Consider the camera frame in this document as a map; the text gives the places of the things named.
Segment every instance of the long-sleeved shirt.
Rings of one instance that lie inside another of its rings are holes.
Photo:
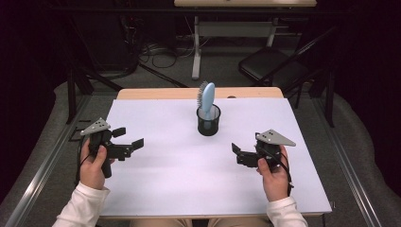
[[[110,190],[96,190],[79,183],[71,200],[64,206],[53,227],[95,226]],[[297,211],[292,197],[268,203],[268,217],[275,227],[307,226],[303,216]]]
[[[95,226],[109,193],[107,188],[96,190],[79,183],[53,226]]]
[[[307,222],[297,210],[297,203],[292,197],[268,203],[267,214],[275,227],[307,226]]]

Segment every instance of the hand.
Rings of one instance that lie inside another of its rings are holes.
[[[282,152],[281,162],[288,167],[288,160],[283,157],[288,157],[287,151],[281,145],[280,149]],[[271,172],[264,158],[259,159],[257,164],[259,166],[257,172],[263,176],[263,189],[265,189],[268,201],[279,201],[288,197],[288,176],[286,171],[281,166],[278,166]]]
[[[80,181],[93,189],[103,189],[105,178],[101,166],[107,157],[107,150],[103,146],[99,147],[96,158],[89,155],[89,139],[86,140],[80,153]]]

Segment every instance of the white sleeve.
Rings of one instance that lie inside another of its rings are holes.
[[[53,226],[95,226],[109,193],[106,187],[96,190],[79,182]]]
[[[297,203],[292,197],[268,203],[268,217],[275,227],[307,226],[307,222],[297,210]]]

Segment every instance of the silver bracket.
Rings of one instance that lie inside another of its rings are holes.
[[[91,126],[80,132],[80,135],[88,135],[98,131],[108,130],[111,126],[101,117]]]
[[[277,131],[269,130],[263,133],[256,135],[256,139],[267,144],[273,145],[286,145],[295,147],[295,143],[287,139],[284,135],[280,134]]]

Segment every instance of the black mesh cup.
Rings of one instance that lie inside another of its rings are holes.
[[[218,132],[218,120],[220,119],[221,110],[213,104],[207,115],[201,108],[197,109],[198,131],[204,136],[211,136]]]

